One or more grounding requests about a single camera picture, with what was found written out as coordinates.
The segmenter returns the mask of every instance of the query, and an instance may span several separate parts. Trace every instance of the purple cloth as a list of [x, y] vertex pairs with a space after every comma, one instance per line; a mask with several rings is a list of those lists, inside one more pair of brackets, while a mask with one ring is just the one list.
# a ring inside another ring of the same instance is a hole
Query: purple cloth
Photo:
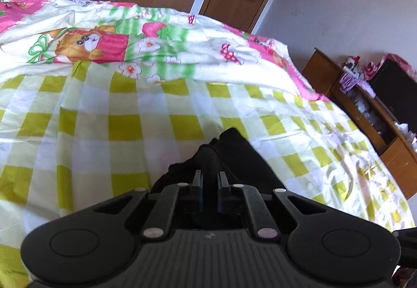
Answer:
[[366, 93], [368, 93], [371, 98], [374, 98], [376, 96], [370, 84], [368, 84], [365, 80], [358, 79], [356, 76], [350, 73], [344, 73], [342, 77], [340, 78], [339, 83], [340, 83], [340, 90], [345, 94], [349, 92], [355, 85], [358, 85]]

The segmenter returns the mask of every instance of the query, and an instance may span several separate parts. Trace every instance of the bed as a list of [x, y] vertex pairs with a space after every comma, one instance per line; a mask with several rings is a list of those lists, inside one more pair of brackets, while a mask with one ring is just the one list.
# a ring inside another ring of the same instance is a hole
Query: bed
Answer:
[[137, 187], [236, 127], [293, 192], [389, 230], [397, 183], [287, 47], [201, 15], [86, 0], [0, 3], [0, 286], [52, 219]]

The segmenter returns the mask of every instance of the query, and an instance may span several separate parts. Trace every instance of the silver screw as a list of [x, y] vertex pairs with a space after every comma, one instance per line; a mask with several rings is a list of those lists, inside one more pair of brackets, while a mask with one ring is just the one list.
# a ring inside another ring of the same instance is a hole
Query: silver screw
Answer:
[[261, 228], [258, 230], [258, 236], [263, 239], [273, 239], [278, 235], [278, 231], [273, 228]]
[[157, 239], [163, 235], [163, 230], [158, 227], [147, 228], [143, 231], [143, 236], [149, 239]]

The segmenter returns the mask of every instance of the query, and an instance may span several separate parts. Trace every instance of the black garment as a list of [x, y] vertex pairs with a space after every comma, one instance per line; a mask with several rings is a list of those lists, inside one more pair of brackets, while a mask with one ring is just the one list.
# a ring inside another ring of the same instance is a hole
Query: black garment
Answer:
[[258, 188], [261, 194], [271, 194], [274, 188], [285, 188], [265, 160], [240, 135], [236, 128], [230, 128], [213, 139], [208, 145], [199, 147], [197, 153], [183, 163], [168, 168], [153, 186], [151, 192], [174, 183], [191, 183], [196, 170], [204, 176], [204, 191], [217, 188], [217, 174], [224, 171], [229, 184], [241, 183]]

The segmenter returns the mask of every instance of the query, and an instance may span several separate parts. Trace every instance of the television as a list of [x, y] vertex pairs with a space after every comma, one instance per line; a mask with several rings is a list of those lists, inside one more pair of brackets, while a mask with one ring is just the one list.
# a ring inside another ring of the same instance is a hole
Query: television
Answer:
[[417, 132], [417, 83], [389, 59], [369, 83], [398, 122], [408, 123], [408, 129]]

